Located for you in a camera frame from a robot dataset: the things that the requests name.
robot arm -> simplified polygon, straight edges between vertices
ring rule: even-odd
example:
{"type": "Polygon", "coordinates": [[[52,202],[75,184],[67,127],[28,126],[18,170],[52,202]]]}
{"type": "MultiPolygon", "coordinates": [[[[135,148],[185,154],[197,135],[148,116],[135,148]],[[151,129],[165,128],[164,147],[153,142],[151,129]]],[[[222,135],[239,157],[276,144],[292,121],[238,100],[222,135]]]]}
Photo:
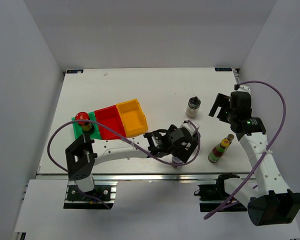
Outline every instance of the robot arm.
{"type": "Polygon", "coordinates": [[[69,180],[75,181],[82,192],[89,193],[95,188],[91,174],[95,165],[117,159],[149,157],[135,145],[157,158],[171,154],[177,158],[177,163],[186,163],[198,146],[196,130],[187,119],[179,128],[171,125],[168,130],[159,129],[128,139],[131,143],[120,139],[94,140],[89,134],[81,135],[65,150],[69,180]]]}
{"type": "MultiPolygon", "coordinates": [[[[230,96],[218,94],[209,116],[229,123],[254,167],[262,154],[265,157],[254,172],[258,190],[244,185],[234,196],[248,210],[256,226],[291,223],[300,209],[300,193],[293,193],[280,174],[268,145],[266,129],[258,117],[252,117],[251,96],[248,92],[234,91],[230,96]]],[[[222,179],[222,190],[232,194],[242,183],[238,178],[222,179]]]]}

white table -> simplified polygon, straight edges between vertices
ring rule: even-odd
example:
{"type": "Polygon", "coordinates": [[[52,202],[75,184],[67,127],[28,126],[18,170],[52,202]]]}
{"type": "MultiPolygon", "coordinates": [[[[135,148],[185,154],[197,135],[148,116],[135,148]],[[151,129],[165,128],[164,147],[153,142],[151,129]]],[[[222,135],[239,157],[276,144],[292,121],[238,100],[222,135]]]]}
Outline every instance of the white table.
{"type": "MultiPolygon", "coordinates": [[[[200,125],[201,150],[195,162],[174,169],[154,159],[119,159],[99,164],[94,174],[211,174],[247,173],[251,166],[243,148],[235,139],[218,163],[210,163],[212,148],[231,133],[230,125],[208,116],[218,93],[230,95],[236,83],[232,71],[214,68],[125,68],[84,69],[65,75],[49,137],[78,112],[92,112],[137,98],[146,116],[148,131],[177,127],[187,118],[188,100],[198,96],[201,106],[194,119],[200,125]]],[[[65,149],[75,140],[72,126],[54,139],[51,154],[66,167],[65,149]]],[[[42,154],[38,174],[64,174],[42,154]]]]}

white backdrop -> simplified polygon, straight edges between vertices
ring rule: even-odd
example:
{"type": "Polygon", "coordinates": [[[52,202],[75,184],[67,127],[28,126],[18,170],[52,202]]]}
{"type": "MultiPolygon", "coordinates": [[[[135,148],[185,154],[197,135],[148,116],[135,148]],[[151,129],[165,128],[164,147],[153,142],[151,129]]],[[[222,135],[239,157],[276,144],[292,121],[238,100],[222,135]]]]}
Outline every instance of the white backdrop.
{"type": "Polygon", "coordinates": [[[239,68],[276,0],[25,0],[61,69],[239,68]]]}
{"type": "Polygon", "coordinates": [[[22,0],[0,0],[0,240],[34,178],[62,72],[22,0]]]}
{"type": "MultiPolygon", "coordinates": [[[[283,94],[286,122],[272,150],[293,192],[300,192],[300,0],[274,6],[241,69],[242,81],[265,81],[283,94]]],[[[279,97],[266,86],[251,84],[253,115],[262,118],[268,138],[282,117],[279,97]]],[[[297,215],[300,229],[300,212],[297,215]]]]}

purple cable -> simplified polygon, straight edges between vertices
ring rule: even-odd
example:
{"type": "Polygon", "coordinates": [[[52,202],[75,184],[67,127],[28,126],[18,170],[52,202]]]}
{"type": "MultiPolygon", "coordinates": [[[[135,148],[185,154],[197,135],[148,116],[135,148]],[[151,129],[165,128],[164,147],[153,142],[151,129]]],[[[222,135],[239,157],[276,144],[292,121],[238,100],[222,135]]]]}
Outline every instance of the purple cable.
{"type": "Polygon", "coordinates": [[[109,206],[108,206],[108,204],[106,204],[104,201],[102,201],[100,198],[98,198],[98,197],[96,197],[96,196],[91,196],[91,195],[88,195],[88,194],[86,194],[86,193],[84,193],[83,191],[81,191],[80,189],[79,189],[79,187],[78,187],[78,185],[75,185],[75,187],[76,187],[76,190],[78,191],[78,193],[80,193],[81,195],[83,195],[83,196],[85,196],[85,197],[87,197],[87,198],[91,198],[91,199],[94,199],[94,200],[97,200],[98,202],[100,202],[100,203],[102,203],[103,205],[105,205],[105,207],[107,208],[107,209],[111,209],[109,206]]]}
{"type": "MultiPolygon", "coordinates": [[[[284,123],[285,123],[285,120],[286,120],[286,113],[287,113],[287,107],[286,107],[286,102],[285,102],[285,99],[284,97],[282,96],[282,94],[279,92],[278,89],[276,89],[274,86],[270,85],[269,83],[266,83],[264,81],[245,81],[245,82],[242,82],[242,83],[239,83],[238,86],[240,85],[243,85],[243,84],[252,84],[252,83],[256,83],[256,84],[263,84],[263,85],[266,85],[268,86],[269,88],[273,89],[279,96],[280,96],[280,99],[282,101],[282,105],[283,105],[283,115],[282,115],[282,120],[281,120],[281,124],[278,128],[278,130],[276,131],[274,137],[272,138],[272,140],[269,142],[268,146],[266,146],[266,150],[269,150],[269,148],[271,147],[271,145],[274,143],[274,141],[277,139],[279,133],[281,132],[283,126],[284,126],[284,123]]],[[[248,176],[242,181],[242,183],[233,191],[233,193],[230,194],[230,196],[223,201],[223,203],[221,203],[216,209],[212,210],[211,212],[209,212],[207,215],[205,215],[203,217],[204,220],[207,220],[208,218],[210,218],[212,215],[214,215],[216,212],[219,212],[221,211],[222,209],[225,208],[225,206],[227,206],[228,208],[231,207],[230,205],[233,204],[229,204],[229,205],[226,205],[238,192],[239,190],[247,183],[247,181],[251,178],[251,176],[255,173],[256,169],[259,167],[259,165],[261,164],[262,160],[265,158],[266,156],[266,152],[264,152],[260,159],[256,162],[256,164],[254,165],[254,167],[252,168],[251,172],[248,174],[248,176]]]]}
{"type": "Polygon", "coordinates": [[[222,210],[223,210],[223,209],[230,208],[230,207],[232,207],[232,206],[234,206],[234,205],[237,205],[238,203],[240,203],[240,202],[239,202],[239,201],[236,201],[236,202],[233,202],[233,203],[229,203],[229,204],[225,205],[225,206],[222,208],[222,210]]]}
{"type": "Polygon", "coordinates": [[[122,136],[120,135],[119,133],[117,133],[116,131],[112,130],[111,128],[97,122],[97,121],[92,121],[92,120],[85,120],[85,119],[80,119],[80,120],[72,120],[72,121],[68,121],[66,122],[65,124],[61,125],[53,134],[52,136],[50,137],[49,139],[49,142],[47,144],[47,154],[48,154],[48,157],[50,158],[50,160],[56,165],[58,166],[60,169],[64,170],[65,172],[68,172],[68,170],[66,168],[64,168],[63,166],[61,166],[59,163],[57,163],[54,158],[51,156],[51,153],[50,153],[50,147],[51,147],[51,143],[52,143],[52,140],[55,138],[55,136],[57,135],[58,132],[60,132],[64,127],[70,125],[70,124],[73,124],[73,123],[77,123],[77,122],[86,122],[86,123],[92,123],[92,124],[97,124],[98,126],[100,127],[103,127],[105,129],[107,129],[108,131],[112,132],[113,134],[117,135],[118,137],[120,137],[122,139],[122,141],[126,142],[127,144],[130,144],[132,146],[134,146],[135,148],[139,149],[141,152],[147,154],[149,157],[159,161],[160,163],[163,163],[163,164],[167,164],[167,165],[171,165],[171,166],[185,166],[185,165],[188,165],[190,163],[192,163],[198,156],[199,154],[199,151],[200,151],[200,133],[199,133],[199,130],[198,128],[195,126],[195,124],[188,120],[188,122],[193,126],[194,130],[196,131],[197,135],[198,135],[198,147],[197,147],[197,151],[194,155],[194,157],[190,160],[190,161],[187,161],[185,163],[174,163],[174,162],[167,162],[167,161],[163,161],[161,160],[160,158],[157,158],[155,156],[153,156],[151,153],[149,153],[148,151],[146,151],[145,149],[143,149],[142,147],[140,147],[139,145],[133,143],[131,140],[129,140],[128,138],[126,138],[125,136],[122,136]]]}

